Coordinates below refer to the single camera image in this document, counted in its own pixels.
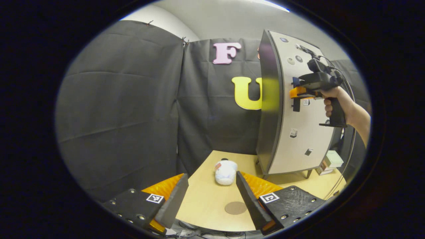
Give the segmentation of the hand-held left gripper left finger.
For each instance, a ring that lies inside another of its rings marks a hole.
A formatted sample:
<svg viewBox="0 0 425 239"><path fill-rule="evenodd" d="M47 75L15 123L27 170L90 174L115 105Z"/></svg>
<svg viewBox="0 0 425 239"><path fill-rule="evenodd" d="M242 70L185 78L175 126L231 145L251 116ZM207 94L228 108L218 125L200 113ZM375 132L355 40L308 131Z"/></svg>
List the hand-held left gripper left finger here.
<svg viewBox="0 0 425 239"><path fill-rule="evenodd" d="M138 229L164 236L175 222L188 186L188 175L182 173L142 190L127 189L102 206Z"/></svg>

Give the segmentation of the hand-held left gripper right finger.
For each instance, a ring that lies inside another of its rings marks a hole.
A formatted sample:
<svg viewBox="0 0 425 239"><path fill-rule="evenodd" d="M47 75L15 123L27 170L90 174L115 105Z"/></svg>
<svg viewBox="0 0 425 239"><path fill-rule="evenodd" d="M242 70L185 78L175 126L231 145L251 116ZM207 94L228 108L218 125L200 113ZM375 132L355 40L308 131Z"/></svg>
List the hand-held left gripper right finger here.
<svg viewBox="0 0 425 239"><path fill-rule="evenodd" d="M236 185L255 229L262 235L295 224L325 202L297 186L283 188L241 171L236 172Z"/></svg>

